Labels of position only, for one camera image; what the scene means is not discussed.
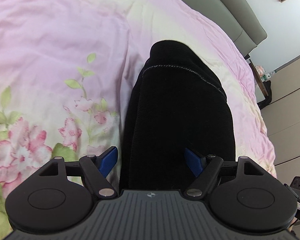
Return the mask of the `black pants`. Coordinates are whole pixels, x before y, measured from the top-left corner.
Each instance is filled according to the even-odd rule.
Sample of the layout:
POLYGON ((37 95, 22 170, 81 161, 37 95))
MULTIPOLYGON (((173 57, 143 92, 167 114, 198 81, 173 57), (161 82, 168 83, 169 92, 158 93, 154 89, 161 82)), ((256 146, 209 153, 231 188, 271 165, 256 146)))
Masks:
POLYGON ((180 190, 195 179, 185 152, 236 159, 233 120, 216 74, 185 44, 151 47, 130 97, 121 190, 180 190))

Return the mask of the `pink floral bed quilt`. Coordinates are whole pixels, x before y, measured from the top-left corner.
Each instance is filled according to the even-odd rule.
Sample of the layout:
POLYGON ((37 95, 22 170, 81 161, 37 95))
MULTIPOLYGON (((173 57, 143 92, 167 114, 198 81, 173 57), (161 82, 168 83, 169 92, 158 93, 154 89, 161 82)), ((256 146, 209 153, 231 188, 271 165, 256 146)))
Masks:
POLYGON ((151 46, 188 45, 220 79, 237 156, 275 175, 274 146, 250 67, 230 37, 181 0, 0 0, 0 239, 5 199, 59 153, 119 146, 130 93, 151 46))

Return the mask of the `wooden bedside table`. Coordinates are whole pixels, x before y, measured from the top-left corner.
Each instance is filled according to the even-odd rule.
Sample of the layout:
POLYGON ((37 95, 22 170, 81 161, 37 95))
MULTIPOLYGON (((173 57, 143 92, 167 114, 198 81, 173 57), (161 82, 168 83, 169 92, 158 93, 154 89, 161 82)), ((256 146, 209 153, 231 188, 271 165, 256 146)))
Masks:
POLYGON ((264 100, 257 103, 258 107, 259 107, 259 109, 264 109, 272 101, 271 81, 270 80, 266 80, 266 81, 262 80, 262 78, 260 77, 260 75, 257 71, 257 68, 255 67, 255 65, 253 64, 251 59, 248 59, 248 64, 253 72, 254 79, 255 79, 259 89, 261 90, 262 95, 264 96, 264 100))

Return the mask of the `grey upholstered headboard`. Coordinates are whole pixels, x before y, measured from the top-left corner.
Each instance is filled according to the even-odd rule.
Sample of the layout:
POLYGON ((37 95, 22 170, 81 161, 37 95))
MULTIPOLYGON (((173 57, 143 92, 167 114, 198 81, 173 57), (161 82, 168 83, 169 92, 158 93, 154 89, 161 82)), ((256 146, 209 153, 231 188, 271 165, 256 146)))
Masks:
POLYGON ((222 28, 245 58, 267 38, 247 0, 182 1, 222 28))

